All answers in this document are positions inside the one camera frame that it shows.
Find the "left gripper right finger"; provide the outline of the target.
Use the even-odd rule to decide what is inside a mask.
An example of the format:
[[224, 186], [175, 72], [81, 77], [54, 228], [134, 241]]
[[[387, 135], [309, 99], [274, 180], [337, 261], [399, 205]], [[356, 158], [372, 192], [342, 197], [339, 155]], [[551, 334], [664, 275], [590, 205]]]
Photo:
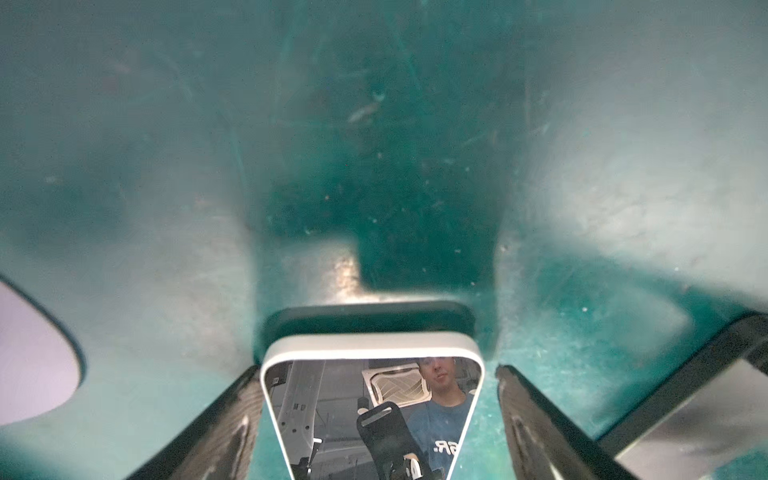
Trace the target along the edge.
[[633, 479], [521, 372], [496, 368], [511, 462], [518, 479]]

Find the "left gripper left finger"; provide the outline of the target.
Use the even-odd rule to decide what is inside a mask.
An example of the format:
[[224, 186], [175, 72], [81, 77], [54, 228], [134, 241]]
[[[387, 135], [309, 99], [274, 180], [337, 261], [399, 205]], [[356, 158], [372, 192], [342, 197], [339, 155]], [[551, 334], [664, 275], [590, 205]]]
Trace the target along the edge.
[[245, 479], [262, 414], [260, 367], [248, 368], [131, 479]]

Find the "white phone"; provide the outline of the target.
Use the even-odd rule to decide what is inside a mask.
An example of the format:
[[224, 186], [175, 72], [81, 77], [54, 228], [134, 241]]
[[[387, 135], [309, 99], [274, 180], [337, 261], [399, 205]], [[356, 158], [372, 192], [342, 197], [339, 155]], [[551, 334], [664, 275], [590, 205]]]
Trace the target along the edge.
[[448, 479], [485, 368], [459, 333], [298, 335], [261, 384], [293, 479]]

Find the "back left round stand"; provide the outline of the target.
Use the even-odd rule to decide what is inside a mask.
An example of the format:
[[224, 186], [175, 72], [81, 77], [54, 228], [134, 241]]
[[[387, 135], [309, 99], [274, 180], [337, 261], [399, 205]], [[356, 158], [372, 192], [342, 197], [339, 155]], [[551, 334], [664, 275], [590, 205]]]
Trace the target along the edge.
[[1, 279], [1, 425], [65, 404], [84, 380], [79, 345], [40, 302]]

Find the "green table mat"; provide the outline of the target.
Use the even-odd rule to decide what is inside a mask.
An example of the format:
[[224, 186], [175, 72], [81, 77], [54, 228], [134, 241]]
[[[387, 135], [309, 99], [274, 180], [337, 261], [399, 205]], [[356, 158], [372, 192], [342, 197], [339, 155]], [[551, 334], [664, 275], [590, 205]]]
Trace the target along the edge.
[[5, 1], [1, 274], [75, 340], [5, 479], [123, 479], [281, 310], [455, 301], [600, 437], [767, 309], [763, 1]]

